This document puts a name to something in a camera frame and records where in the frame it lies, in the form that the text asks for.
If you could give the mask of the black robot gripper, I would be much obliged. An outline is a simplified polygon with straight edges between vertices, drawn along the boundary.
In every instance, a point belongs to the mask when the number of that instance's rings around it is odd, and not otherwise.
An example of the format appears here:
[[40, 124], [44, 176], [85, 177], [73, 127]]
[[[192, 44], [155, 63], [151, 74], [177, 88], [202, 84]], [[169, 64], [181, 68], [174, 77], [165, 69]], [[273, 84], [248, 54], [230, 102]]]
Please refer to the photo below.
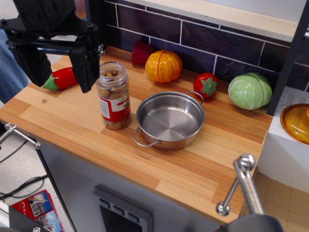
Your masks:
[[41, 87], [52, 73], [45, 53], [70, 55], [82, 92], [89, 92], [99, 77], [104, 53], [96, 40], [97, 25], [77, 17], [72, 0], [15, 0], [14, 4], [18, 17], [2, 19], [0, 28], [7, 33], [9, 49], [31, 82]]

